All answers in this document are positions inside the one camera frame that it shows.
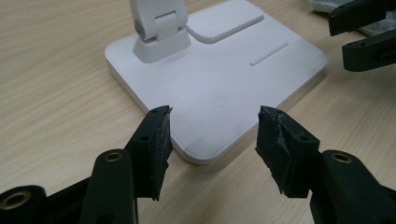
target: black plastic part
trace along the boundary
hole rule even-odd
[[[285,112],[262,106],[256,151],[271,170],[281,192],[306,198],[319,140]]]
[[[320,173],[336,223],[396,223],[392,190],[382,187],[358,158],[342,151],[324,151]]]
[[[396,0],[387,0],[387,11],[396,10]]]
[[[385,0],[355,0],[334,9],[329,14],[330,35],[351,32],[387,16]]]
[[[315,224],[338,223],[330,197],[322,197],[321,194],[314,192],[312,193],[309,206]]]
[[[396,30],[343,46],[344,67],[362,72],[396,63]]]
[[[97,157],[80,224],[137,223],[131,156],[113,149]]]
[[[0,195],[0,223],[45,223],[48,217],[47,197],[39,186],[10,189]]]
[[[137,198],[160,199],[168,158],[173,150],[168,105],[150,110],[125,149],[131,153]]]
[[[86,178],[50,195],[48,197],[49,220],[47,223],[78,223],[89,183],[90,179]]]

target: table surface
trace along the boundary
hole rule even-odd
[[[185,1],[189,13],[219,2]],[[341,47],[365,36],[330,37],[307,0],[251,2],[329,58],[325,78],[287,112],[320,151],[351,153],[396,189],[396,67],[345,71]],[[134,33],[129,1],[1,0],[0,21],[0,192],[39,185],[51,195],[91,175],[96,156],[123,148],[144,117],[104,56]],[[309,199],[281,195],[254,147],[208,165],[174,151],[160,201],[138,200],[140,222],[313,223]]]

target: white plastic base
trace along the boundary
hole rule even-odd
[[[167,55],[179,52],[191,45],[186,30],[181,30],[178,35],[164,41],[144,42],[140,38],[134,43],[134,55],[143,63],[155,63]]]
[[[215,44],[191,36],[188,49],[156,63],[133,54],[137,35],[106,48],[112,73],[145,112],[174,108],[172,139],[186,160],[218,158],[256,126],[261,105],[295,101],[326,65],[323,52],[263,14],[263,21]]]

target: mounting hole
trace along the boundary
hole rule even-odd
[[[105,155],[105,161],[119,161],[122,158],[122,153],[120,152],[110,152]]]
[[[96,224],[111,224],[115,219],[114,213],[104,213],[96,219]]]
[[[345,154],[341,154],[341,153],[333,153],[332,158],[335,159],[336,161],[343,162],[343,163],[351,163],[352,162],[352,159],[350,159],[350,157],[348,157]]]
[[[147,142],[149,140],[149,137],[143,136],[140,138],[140,140],[142,140],[143,142]]]
[[[31,196],[32,194],[27,190],[13,193],[0,202],[0,209],[11,210],[17,208],[29,201]]]

